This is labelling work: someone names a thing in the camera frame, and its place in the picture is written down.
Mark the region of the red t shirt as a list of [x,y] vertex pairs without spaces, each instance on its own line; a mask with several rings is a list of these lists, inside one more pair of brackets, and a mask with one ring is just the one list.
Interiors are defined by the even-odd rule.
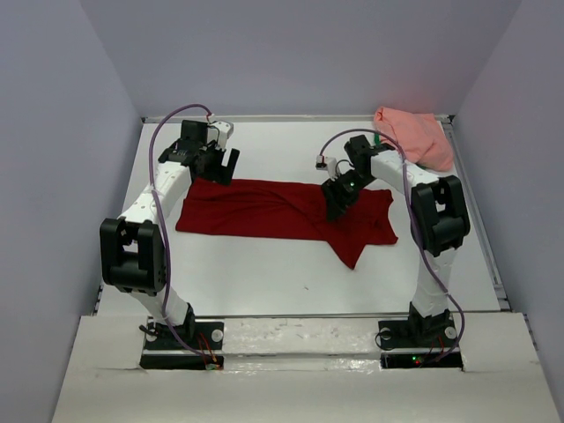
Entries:
[[344,216],[326,219],[321,187],[300,182],[237,179],[228,186],[203,179],[189,188],[175,230],[181,233],[323,241],[353,270],[366,246],[393,246],[388,189],[360,192]]

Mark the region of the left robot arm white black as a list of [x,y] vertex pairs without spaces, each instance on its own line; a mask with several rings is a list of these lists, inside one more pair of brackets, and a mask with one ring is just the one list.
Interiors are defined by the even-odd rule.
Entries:
[[180,136],[150,160],[142,193],[118,218],[100,225],[103,281],[141,303],[153,319],[149,333],[177,348],[193,342],[196,318],[171,286],[166,219],[195,180],[232,181],[240,155],[226,148],[233,132],[230,122],[182,121]]

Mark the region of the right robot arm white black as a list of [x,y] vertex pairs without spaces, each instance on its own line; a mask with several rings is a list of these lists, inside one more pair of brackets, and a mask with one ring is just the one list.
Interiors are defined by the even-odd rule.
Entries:
[[325,152],[315,159],[316,168],[329,176],[322,185],[327,219],[343,217],[372,182],[386,182],[404,197],[419,250],[418,279],[408,316],[379,323],[376,339],[380,347],[384,351],[424,348],[438,340],[455,346],[464,330],[455,326],[449,311],[455,303],[449,277],[457,250],[471,230],[461,181],[410,162],[404,148],[389,136],[376,145],[367,140],[367,130],[347,133],[350,139],[344,149],[350,170],[341,172],[338,160]]

